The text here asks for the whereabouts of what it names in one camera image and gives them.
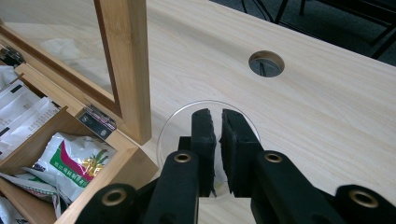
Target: wooden table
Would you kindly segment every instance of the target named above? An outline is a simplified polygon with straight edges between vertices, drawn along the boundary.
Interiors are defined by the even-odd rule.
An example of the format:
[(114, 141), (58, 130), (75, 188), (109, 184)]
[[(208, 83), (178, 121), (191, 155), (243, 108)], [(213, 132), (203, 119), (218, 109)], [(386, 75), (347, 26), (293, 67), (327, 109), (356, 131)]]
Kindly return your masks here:
[[(396, 204), (396, 68), (204, 0), (148, 0), (152, 139), (183, 105), (242, 110), (265, 149), (286, 154), (311, 183), (373, 189)], [(284, 61), (260, 77), (249, 57)], [(200, 201), (199, 223), (254, 223), (249, 199)]]

